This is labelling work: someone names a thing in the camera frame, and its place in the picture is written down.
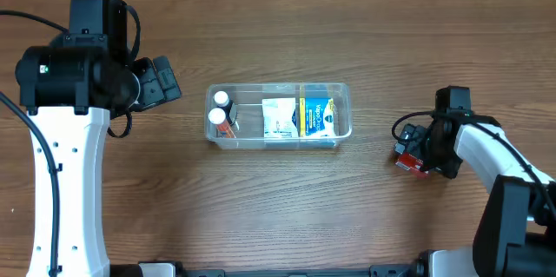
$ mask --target plastic container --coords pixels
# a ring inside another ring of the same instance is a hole
[[[209,112],[216,108],[214,95],[225,91],[237,107],[237,119],[232,126],[235,138],[220,137],[214,124],[209,122]],[[334,133],[330,137],[265,138],[262,99],[295,98],[297,130],[299,134],[300,96],[306,98],[334,99]],[[205,105],[205,136],[225,149],[236,148],[334,148],[352,132],[351,97],[349,87],[341,82],[298,83],[224,83],[211,85],[207,90]]]

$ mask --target wooden table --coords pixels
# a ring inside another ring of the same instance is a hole
[[[392,165],[392,123],[434,91],[472,89],[540,169],[556,166],[556,0],[125,0],[140,56],[167,55],[183,98],[107,140],[103,228],[113,263],[187,268],[365,267],[469,245],[487,201],[467,165],[418,180]],[[70,0],[0,0],[67,24]],[[0,89],[53,29],[0,22]],[[336,150],[222,151],[205,140],[204,99],[219,82],[345,82],[353,136]],[[1,275],[23,275],[34,232],[30,135],[0,108]],[[123,127],[116,121],[116,128]],[[427,119],[417,122],[427,124]]]

